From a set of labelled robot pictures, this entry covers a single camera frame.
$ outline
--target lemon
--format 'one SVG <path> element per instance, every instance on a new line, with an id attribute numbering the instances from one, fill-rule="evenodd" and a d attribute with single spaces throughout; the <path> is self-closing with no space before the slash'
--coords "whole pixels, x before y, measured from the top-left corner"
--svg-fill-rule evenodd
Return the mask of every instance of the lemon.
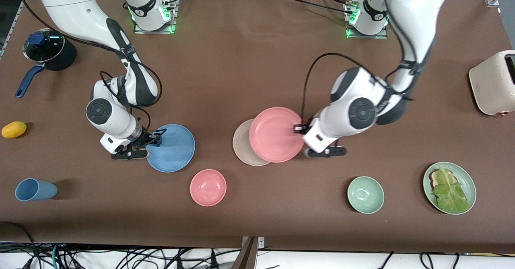
<path id="1" fill-rule="evenodd" d="M 5 138 L 16 138 L 25 133 L 27 124 L 21 121 L 14 121 L 2 128 L 2 136 Z"/>

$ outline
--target plate with sandwich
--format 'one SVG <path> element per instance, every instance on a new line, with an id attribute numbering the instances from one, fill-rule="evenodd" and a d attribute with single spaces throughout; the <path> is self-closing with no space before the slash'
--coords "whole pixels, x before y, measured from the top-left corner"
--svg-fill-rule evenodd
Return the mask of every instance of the plate with sandwich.
<path id="1" fill-rule="evenodd" d="M 427 199 L 438 210 L 451 215 L 465 214 L 476 203 L 476 186 L 470 175 L 450 162 L 431 165 L 422 181 Z"/>

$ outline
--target toaster slot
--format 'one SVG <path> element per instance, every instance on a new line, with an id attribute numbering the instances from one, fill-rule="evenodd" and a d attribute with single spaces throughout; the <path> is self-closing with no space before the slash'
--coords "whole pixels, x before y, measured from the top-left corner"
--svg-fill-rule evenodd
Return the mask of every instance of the toaster slot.
<path id="1" fill-rule="evenodd" d="M 508 66 L 508 71 L 510 72 L 511 81 L 515 84 L 515 54 L 510 53 L 504 57 L 506 60 L 506 65 Z"/>

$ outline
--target blue pot handle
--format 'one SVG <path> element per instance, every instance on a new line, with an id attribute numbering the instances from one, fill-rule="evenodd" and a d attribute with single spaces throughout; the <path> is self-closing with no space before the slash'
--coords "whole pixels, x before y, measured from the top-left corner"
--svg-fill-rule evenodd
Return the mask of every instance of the blue pot handle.
<path id="1" fill-rule="evenodd" d="M 29 88 L 29 85 L 31 84 L 32 79 L 34 76 L 43 71 L 45 69 L 44 65 L 37 64 L 36 66 L 32 67 L 29 71 L 27 71 L 27 74 L 25 77 L 23 77 L 22 82 L 20 83 L 20 86 L 18 87 L 18 90 L 16 90 L 16 98 L 21 98 L 25 95 L 25 92 Z"/>

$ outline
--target bread slice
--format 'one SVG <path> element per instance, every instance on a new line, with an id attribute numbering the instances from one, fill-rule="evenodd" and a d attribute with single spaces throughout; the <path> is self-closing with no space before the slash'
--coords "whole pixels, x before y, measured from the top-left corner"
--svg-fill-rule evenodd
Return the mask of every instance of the bread slice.
<path id="1" fill-rule="evenodd" d="M 433 190 L 435 189 L 435 186 L 438 185 L 438 181 L 436 181 L 436 172 L 439 172 L 439 170 L 435 170 L 434 172 L 431 172 L 431 174 L 429 175 L 429 179 L 431 180 L 431 187 L 433 188 Z M 452 178 L 452 183 L 458 183 L 458 179 L 453 175 L 453 172 L 451 172 L 450 170 L 449 175 Z"/>

